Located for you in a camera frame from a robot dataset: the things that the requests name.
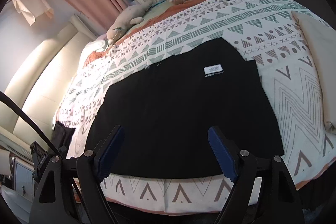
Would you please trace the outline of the black garment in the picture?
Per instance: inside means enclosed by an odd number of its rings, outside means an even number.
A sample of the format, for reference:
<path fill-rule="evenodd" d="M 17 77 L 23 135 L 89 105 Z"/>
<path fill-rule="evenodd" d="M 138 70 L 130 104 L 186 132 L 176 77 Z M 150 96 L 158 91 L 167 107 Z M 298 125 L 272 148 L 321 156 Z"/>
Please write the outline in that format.
<path fill-rule="evenodd" d="M 116 126 L 125 139 L 113 174 L 189 179 L 221 174 L 208 142 L 218 126 L 256 157 L 284 155 L 278 121 L 256 61 L 222 38 L 171 56 L 111 85 L 91 125 L 86 149 Z"/>

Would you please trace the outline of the cream padded headboard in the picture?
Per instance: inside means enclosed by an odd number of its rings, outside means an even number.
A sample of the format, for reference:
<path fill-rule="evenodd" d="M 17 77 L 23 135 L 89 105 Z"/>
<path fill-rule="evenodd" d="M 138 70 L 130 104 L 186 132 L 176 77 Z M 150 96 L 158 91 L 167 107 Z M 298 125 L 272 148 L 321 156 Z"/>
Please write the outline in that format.
<path fill-rule="evenodd" d="M 77 71 L 84 47 L 97 36 L 77 16 L 53 38 L 40 43 L 19 67 L 5 95 L 50 138 L 52 120 L 68 84 Z M 1 146 L 32 163 L 30 144 L 46 143 L 5 104 L 1 104 Z"/>

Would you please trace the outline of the beige folded cloth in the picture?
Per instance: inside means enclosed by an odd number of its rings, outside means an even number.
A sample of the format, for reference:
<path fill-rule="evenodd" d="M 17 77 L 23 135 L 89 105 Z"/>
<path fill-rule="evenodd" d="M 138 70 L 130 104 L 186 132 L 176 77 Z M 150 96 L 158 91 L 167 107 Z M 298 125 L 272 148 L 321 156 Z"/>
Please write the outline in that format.
<path fill-rule="evenodd" d="M 323 120 L 335 133 L 335 30 L 311 16 L 293 11 L 292 16 L 308 43 L 322 90 Z"/>

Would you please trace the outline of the patterned white bed quilt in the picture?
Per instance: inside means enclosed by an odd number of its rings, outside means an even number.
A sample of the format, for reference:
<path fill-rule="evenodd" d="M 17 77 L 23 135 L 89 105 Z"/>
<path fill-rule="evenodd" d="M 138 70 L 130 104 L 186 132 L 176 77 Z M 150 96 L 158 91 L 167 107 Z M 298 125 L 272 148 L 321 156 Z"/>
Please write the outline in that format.
<path fill-rule="evenodd" d="M 294 0 L 194 0 L 80 61 L 56 119 L 68 157 L 125 130 L 107 200 L 162 214 L 215 212 L 232 189 L 208 141 L 218 126 L 257 157 L 278 154 L 297 189 L 335 162 L 317 63 Z"/>

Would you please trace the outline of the grey plush toy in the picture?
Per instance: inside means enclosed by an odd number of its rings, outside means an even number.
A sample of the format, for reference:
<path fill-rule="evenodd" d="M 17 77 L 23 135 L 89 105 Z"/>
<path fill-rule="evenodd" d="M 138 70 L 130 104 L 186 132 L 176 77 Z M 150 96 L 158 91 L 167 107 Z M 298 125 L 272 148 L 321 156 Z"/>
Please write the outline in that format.
<path fill-rule="evenodd" d="M 108 39 L 108 44 L 114 44 L 124 36 L 133 25 L 140 24 L 143 21 L 143 16 L 151 5 L 152 1 L 147 1 L 143 4 L 127 7 L 107 31 L 106 38 Z"/>

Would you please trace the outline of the white hanging cloth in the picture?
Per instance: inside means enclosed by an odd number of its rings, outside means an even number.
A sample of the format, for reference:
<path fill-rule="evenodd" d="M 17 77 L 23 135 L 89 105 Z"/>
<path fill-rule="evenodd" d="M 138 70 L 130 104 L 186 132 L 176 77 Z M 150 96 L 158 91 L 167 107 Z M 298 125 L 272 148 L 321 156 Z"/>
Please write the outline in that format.
<path fill-rule="evenodd" d="M 43 14 L 50 19 L 54 17 L 54 9 L 46 0 L 11 0 L 17 13 L 22 14 L 30 26 Z"/>

